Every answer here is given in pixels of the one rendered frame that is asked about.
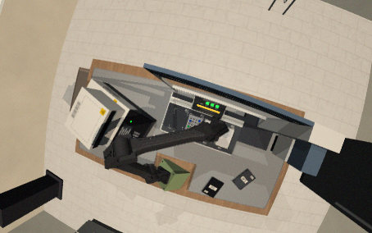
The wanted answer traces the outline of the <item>white tube rack with round holes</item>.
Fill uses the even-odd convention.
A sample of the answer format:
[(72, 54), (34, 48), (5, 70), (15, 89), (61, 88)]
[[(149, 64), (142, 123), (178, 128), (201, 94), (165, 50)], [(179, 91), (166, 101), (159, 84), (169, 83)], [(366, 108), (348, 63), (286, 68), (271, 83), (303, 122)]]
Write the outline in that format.
[[(198, 116), (194, 116), (192, 114), (189, 115), (189, 118), (188, 118), (188, 122), (187, 122), (187, 125), (185, 127), (185, 130), (186, 129), (189, 129), (191, 127), (194, 127), (194, 126), (198, 126), (199, 123), (202, 123), (202, 119), (201, 117), (198, 117)], [(191, 120), (191, 122), (189, 122), (189, 120)], [(200, 122), (198, 122), (198, 120), (200, 120)], [(188, 127), (189, 126), (189, 127)]]

